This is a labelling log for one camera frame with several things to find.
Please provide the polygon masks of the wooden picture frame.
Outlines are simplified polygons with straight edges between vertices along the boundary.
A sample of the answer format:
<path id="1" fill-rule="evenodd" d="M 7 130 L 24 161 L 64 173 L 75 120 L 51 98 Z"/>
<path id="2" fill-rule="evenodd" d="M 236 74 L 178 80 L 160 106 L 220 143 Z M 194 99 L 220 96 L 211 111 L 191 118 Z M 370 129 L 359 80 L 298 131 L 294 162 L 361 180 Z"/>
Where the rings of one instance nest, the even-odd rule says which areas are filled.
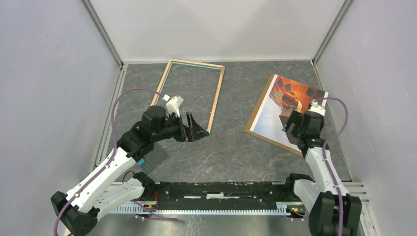
<path id="1" fill-rule="evenodd" d="M 226 66 L 182 59 L 169 59 L 157 92 L 183 98 L 181 116 L 191 112 L 202 128 L 210 132 Z"/>

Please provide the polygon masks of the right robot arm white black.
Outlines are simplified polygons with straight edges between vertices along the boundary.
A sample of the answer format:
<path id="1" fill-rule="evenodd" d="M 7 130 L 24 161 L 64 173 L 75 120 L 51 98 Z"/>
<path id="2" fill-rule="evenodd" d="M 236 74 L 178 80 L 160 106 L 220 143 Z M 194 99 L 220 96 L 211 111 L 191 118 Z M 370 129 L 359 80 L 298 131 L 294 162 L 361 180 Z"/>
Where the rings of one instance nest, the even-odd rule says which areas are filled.
<path id="1" fill-rule="evenodd" d="M 298 140 L 304 160 L 314 179 L 297 179 L 285 185 L 284 195 L 291 201 L 299 198 L 309 216 L 309 231 L 313 236 L 357 235 L 362 202 L 353 196 L 338 177 L 331 161 L 328 143 L 321 138 L 324 127 L 322 112 L 292 111 L 283 130 L 291 130 Z"/>

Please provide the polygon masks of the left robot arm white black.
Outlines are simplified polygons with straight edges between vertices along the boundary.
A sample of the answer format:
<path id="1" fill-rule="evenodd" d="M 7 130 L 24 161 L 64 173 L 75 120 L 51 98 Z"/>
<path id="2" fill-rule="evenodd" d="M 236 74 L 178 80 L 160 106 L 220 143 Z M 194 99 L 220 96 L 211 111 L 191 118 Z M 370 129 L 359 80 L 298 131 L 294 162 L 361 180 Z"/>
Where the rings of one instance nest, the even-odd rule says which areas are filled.
<path id="1" fill-rule="evenodd" d="M 104 191 L 123 172 L 138 163 L 154 148 L 156 142 L 174 139 L 177 142 L 194 142 L 209 136 L 209 132 L 196 123 L 190 112 L 186 113 L 187 125 L 176 112 L 167 113 L 162 106 L 150 106 L 129 131 L 116 142 L 111 154 L 83 181 L 67 192 L 57 191 L 51 196 L 51 204 L 57 216 L 54 235 L 62 223 L 74 236 L 85 236 L 100 218 L 110 210 L 128 201 L 154 196 L 154 186 L 134 177 L 122 188 L 122 194 L 113 195 L 108 201 Z"/>

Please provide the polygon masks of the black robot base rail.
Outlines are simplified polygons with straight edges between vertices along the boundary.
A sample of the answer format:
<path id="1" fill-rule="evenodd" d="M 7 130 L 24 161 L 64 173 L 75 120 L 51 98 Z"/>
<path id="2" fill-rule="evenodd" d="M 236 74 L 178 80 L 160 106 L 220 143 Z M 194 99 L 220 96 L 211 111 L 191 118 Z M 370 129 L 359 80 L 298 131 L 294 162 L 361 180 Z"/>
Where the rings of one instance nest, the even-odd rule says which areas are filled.
<path id="1" fill-rule="evenodd" d="M 272 210 L 277 203 L 300 202 L 284 182 L 160 182 L 147 186 L 138 201 L 158 210 Z"/>

